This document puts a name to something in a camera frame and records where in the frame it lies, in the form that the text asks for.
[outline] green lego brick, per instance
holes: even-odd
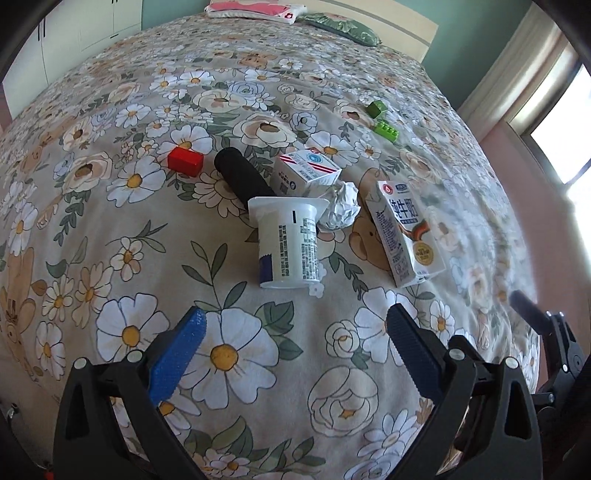
[[[380,120],[374,127],[374,132],[394,143],[398,139],[398,130],[389,123]]]
[[[386,107],[386,105],[381,100],[376,100],[374,102],[371,102],[367,106],[367,108],[365,109],[365,111],[368,113],[368,115],[371,118],[377,118],[377,117],[379,117],[380,114],[383,113],[383,112],[385,112],[386,110],[388,110],[388,108]]]

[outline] green pillow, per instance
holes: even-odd
[[[377,47],[382,43],[371,28],[357,20],[342,17],[341,15],[306,14],[299,15],[297,20],[336,33],[341,37],[348,38],[366,47]]]

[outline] black handle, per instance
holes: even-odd
[[[251,198],[277,196],[237,148],[228,147],[220,150],[213,164],[244,208],[248,208],[248,200]]]

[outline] nutrition label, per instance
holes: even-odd
[[[281,258],[281,275],[290,276],[290,260],[287,254],[287,227],[279,226],[279,255]]]
[[[316,223],[314,220],[304,218],[300,227],[302,234],[301,243],[301,270],[305,280],[318,279],[318,253],[316,247]]]

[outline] small white box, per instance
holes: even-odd
[[[270,185],[280,197],[306,197],[313,186],[332,185],[340,171],[317,149],[298,150],[275,159]]]
[[[407,184],[378,181],[365,200],[397,288],[422,283],[446,269],[427,219]]]

